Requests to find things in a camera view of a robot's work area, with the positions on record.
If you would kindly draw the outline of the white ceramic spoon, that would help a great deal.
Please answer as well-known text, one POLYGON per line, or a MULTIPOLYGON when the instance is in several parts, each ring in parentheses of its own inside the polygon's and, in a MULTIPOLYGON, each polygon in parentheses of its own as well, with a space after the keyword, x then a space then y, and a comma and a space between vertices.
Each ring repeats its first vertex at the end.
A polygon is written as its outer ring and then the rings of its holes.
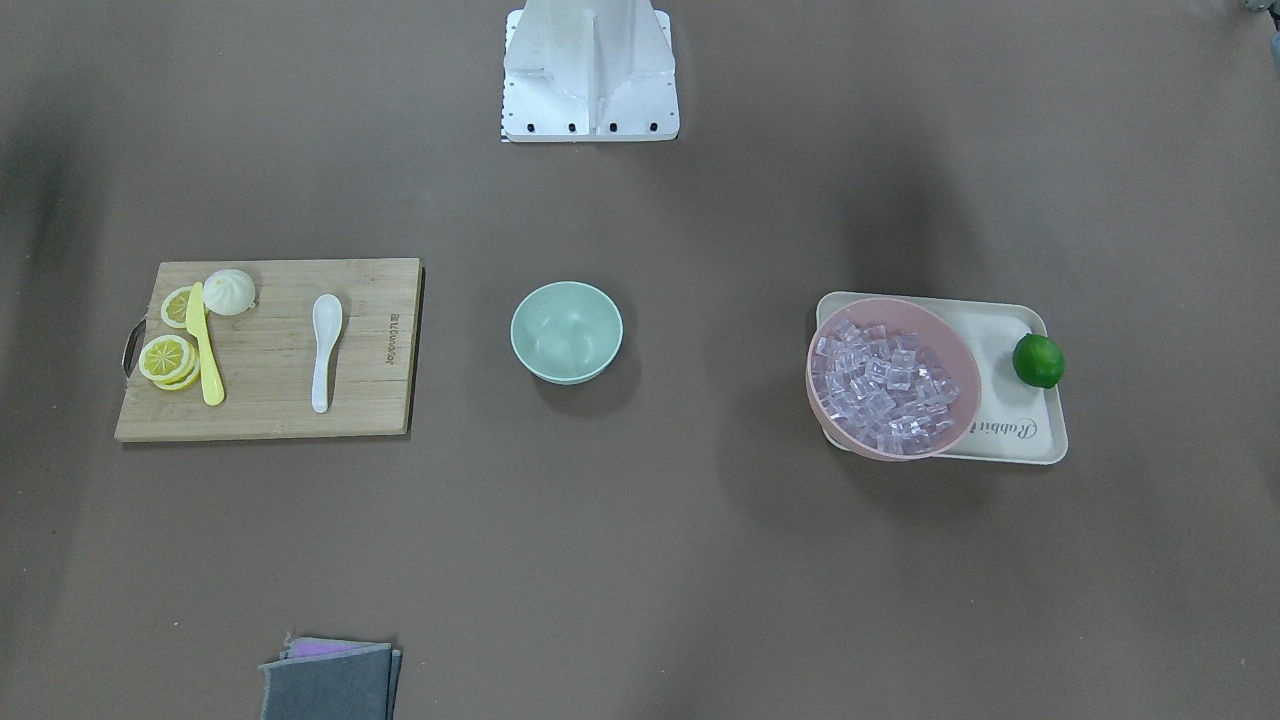
POLYGON ((333 293, 319 296, 311 313, 315 359, 310 402, 316 414, 330 407, 332 360, 344 323, 340 300, 333 293))

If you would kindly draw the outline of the mint green bowl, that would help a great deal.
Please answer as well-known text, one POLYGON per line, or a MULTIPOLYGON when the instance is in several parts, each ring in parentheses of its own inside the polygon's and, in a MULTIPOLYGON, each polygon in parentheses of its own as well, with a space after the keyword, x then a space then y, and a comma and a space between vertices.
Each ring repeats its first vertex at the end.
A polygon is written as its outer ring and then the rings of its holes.
POLYGON ((558 281, 529 293, 509 322, 509 345, 536 378, 576 386, 600 375, 617 357, 625 322, 598 287, 558 281))

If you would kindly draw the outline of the pile of clear ice cubes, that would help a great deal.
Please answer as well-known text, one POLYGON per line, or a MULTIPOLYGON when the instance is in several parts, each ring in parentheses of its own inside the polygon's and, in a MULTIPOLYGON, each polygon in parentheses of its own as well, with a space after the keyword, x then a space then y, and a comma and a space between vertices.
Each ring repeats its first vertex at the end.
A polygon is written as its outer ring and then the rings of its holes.
POLYGON ((959 427, 963 392, 916 332, 838 319, 815 334, 808 372, 819 415, 870 450, 922 456, 959 427))

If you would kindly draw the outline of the pink bowl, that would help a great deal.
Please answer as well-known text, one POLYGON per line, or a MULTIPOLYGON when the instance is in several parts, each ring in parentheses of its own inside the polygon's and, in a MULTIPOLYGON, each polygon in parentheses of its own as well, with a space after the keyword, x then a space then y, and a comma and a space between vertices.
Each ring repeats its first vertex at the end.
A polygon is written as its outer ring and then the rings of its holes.
POLYGON ((977 360, 936 313, 901 299, 837 306, 806 355, 810 410, 833 442, 901 462, 959 442, 980 406, 977 360))

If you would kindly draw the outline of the bamboo cutting board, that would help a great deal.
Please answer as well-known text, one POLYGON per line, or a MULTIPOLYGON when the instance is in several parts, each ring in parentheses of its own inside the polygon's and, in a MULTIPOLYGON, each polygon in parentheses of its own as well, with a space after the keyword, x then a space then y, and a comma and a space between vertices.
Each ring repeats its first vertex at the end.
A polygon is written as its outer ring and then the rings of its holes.
POLYGON ((246 313, 207 319, 225 400, 210 406, 198 387, 164 391, 133 372, 116 420, 118 441, 407 432, 425 279, 419 259, 236 260, 233 268, 252 278, 256 299, 246 313), (340 300, 343 327, 332 355, 330 405, 316 413, 312 310, 324 293, 340 300))

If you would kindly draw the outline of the cream rectangular tray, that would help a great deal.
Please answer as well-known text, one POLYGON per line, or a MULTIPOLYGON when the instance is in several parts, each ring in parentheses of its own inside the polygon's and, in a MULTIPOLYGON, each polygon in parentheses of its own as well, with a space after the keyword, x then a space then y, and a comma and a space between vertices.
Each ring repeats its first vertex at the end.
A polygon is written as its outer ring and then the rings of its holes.
POLYGON ((959 427, 943 436, 929 457, 1051 465, 1068 452, 1068 432, 1060 391, 1021 383, 1011 365, 1011 352, 1027 333, 1047 334, 1044 320, 1016 304, 904 295, 835 291, 815 309, 815 332, 806 347, 806 400, 817 421, 836 447, 886 462, 905 462, 870 450, 819 415, 808 361, 819 331, 847 318, 858 325, 887 327, 890 333, 916 332, 955 379, 963 397, 957 402, 959 427))

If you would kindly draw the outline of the green lime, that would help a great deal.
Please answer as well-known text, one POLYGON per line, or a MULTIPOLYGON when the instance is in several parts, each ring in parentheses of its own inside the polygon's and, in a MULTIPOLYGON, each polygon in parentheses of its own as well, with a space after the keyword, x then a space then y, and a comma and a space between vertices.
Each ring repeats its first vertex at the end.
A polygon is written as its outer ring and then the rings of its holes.
POLYGON ((1011 352, 1011 365, 1025 386, 1052 389, 1065 374, 1062 350, 1047 336, 1024 334, 1011 352))

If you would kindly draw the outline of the white lemon half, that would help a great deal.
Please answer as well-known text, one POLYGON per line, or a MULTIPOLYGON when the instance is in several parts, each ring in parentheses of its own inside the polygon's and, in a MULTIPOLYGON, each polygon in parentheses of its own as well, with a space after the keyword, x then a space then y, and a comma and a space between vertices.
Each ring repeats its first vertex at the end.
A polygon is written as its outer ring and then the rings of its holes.
POLYGON ((257 288, 243 270, 227 268, 214 272, 202 283, 204 306, 221 316, 239 315, 256 304, 257 288))

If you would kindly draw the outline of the yellow plastic knife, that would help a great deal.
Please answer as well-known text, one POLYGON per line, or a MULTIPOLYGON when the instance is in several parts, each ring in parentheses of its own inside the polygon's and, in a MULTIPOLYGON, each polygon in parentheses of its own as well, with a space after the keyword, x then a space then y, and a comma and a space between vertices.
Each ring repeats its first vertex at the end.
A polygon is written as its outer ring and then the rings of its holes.
POLYGON ((207 406, 218 406, 225 401, 227 392, 209 332, 207 314, 204 301, 204 283, 196 282, 189 292, 186 329, 198 346, 200 384, 204 401, 207 406))

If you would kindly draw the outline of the grey folded cloth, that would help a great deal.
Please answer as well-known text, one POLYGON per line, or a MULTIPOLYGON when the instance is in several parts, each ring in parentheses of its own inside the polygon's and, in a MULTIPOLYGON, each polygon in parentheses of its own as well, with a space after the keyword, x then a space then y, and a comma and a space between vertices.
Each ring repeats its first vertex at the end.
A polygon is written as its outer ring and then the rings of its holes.
POLYGON ((261 719, 393 719, 402 651, 387 642, 288 635, 264 664, 261 719))

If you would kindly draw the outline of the upper lemon slice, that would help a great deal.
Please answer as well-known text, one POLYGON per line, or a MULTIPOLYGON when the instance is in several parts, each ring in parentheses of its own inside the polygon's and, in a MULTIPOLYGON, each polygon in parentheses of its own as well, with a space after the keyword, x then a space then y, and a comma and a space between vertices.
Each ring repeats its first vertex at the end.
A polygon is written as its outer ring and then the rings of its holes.
POLYGON ((178 287, 163 300, 160 306, 160 319, 165 325, 178 331, 184 331, 187 328, 187 314, 192 288, 192 284, 178 287))

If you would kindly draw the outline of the lower lemon slice stack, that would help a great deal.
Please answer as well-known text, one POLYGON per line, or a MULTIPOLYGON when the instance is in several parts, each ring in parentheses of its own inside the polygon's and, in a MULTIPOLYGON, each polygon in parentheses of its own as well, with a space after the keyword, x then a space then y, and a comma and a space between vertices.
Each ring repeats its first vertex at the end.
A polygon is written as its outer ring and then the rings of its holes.
POLYGON ((198 347, 178 334, 159 336, 143 346, 136 369, 159 389, 186 389, 200 378, 198 347))

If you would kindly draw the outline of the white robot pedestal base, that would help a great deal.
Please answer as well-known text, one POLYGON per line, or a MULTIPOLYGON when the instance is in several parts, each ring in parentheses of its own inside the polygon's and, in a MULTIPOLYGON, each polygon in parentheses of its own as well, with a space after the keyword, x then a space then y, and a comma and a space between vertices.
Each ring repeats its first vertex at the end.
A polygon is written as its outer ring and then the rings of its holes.
POLYGON ((652 3, 526 1, 504 28, 503 141, 678 137, 671 18, 652 3))

